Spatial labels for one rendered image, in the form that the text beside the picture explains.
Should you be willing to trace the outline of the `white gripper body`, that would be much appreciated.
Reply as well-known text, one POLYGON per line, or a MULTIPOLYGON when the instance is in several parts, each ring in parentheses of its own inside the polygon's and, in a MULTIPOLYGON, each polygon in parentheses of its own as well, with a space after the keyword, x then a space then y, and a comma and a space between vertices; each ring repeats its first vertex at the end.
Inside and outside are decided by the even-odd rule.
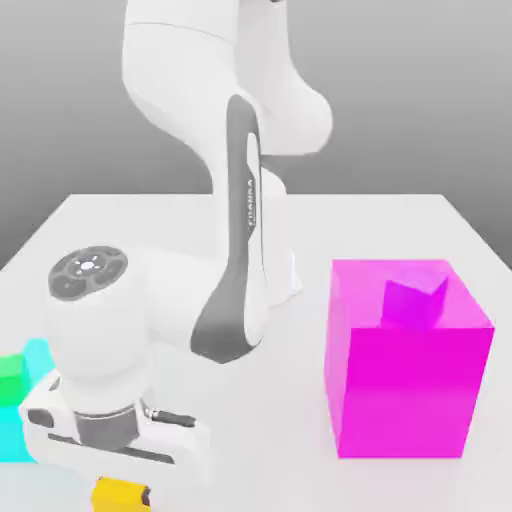
POLYGON ((58 466, 85 478, 108 477, 148 487, 191 487, 208 479, 209 439, 193 429, 144 421, 140 435, 127 447, 87 447, 67 429, 23 421, 30 455, 44 465, 58 466))

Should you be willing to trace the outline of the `small yellow cube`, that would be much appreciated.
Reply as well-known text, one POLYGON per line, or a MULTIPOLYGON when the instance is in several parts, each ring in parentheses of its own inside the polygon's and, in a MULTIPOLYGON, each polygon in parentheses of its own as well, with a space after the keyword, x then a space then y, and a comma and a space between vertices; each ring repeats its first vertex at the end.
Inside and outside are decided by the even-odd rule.
POLYGON ((132 482, 100 477, 91 494, 93 512, 151 512, 141 507, 140 486, 132 482))

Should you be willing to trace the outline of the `small green cube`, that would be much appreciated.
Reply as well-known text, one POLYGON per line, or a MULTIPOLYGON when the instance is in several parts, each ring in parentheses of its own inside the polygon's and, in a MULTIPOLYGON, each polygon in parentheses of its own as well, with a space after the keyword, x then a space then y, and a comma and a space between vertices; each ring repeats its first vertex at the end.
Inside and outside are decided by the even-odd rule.
POLYGON ((0 357, 0 407, 20 405, 29 392, 30 378, 22 353, 0 357))

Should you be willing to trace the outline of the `small purple cube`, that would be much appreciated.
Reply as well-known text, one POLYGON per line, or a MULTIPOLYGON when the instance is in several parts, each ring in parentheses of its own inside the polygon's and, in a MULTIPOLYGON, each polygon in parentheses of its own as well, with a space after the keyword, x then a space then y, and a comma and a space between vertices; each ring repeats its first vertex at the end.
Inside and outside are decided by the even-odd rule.
POLYGON ((443 313, 448 277, 411 276, 389 279, 385 283, 381 323, 428 329, 443 313))

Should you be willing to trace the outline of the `large cyan box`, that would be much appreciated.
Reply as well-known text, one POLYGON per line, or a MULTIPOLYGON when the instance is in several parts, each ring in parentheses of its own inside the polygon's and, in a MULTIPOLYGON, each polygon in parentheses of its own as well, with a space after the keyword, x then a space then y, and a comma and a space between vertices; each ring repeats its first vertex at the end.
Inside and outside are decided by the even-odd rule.
MULTIPOLYGON (((28 368, 30 387, 27 397, 55 365, 48 343, 44 339, 29 340, 18 353, 24 355, 28 368)), ((26 447, 23 422, 18 410, 20 405, 0 407, 0 463, 35 463, 26 447)))

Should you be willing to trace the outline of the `large magenta box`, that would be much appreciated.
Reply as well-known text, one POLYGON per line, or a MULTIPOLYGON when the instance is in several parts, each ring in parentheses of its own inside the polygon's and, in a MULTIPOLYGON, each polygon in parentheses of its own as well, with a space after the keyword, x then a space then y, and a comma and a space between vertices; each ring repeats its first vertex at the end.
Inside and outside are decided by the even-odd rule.
POLYGON ((339 458, 459 458, 494 326, 445 260, 331 264, 324 382, 339 458), (448 277, 434 326, 381 323, 385 283, 448 277))

